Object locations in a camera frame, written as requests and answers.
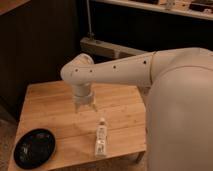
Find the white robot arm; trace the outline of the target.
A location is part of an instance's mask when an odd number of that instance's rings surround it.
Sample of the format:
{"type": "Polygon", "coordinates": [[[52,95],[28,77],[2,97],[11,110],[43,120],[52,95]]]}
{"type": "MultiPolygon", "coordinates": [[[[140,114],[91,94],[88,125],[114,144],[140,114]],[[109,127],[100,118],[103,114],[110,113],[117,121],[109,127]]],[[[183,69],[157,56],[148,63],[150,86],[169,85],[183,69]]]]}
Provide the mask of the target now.
{"type": "Polygon", "coordinates": [[[93,83],[147,90],[147,171],[213,171],[213,51],[161,50],[99,64],[82,53],[60,75],[78,106],[93,101],[93,83]]]}

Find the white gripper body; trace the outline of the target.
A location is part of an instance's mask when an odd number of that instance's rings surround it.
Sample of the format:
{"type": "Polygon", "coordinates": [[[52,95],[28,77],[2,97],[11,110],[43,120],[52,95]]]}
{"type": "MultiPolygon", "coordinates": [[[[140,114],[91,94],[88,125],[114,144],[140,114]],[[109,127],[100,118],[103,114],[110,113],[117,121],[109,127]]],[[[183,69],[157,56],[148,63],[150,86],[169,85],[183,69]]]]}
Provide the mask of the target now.
{"type": "Polygon", "coordinates": [[[75,105],[89,105],[94,102],[94,92],[91,89],[91,84],[73,85],[73,100],[75,105]]]}

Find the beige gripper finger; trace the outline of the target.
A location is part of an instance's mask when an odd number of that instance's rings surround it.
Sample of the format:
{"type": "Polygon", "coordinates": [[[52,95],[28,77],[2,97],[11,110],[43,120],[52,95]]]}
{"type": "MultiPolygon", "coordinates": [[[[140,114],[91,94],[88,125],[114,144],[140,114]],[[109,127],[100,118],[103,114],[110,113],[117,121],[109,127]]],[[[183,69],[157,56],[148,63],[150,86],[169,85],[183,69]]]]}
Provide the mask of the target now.
{"type": "Polygon", "coordinates": [[[78,113],[80,106],[79,105],[74,105],[75,107],[75,113],[78,113]]]}
{"type": "Polygon", "coordinates": [[[97,107],[96,107],[95,102],[90,103],[90,107],[91,107],[95,112],[97,112],[97,107]]]}

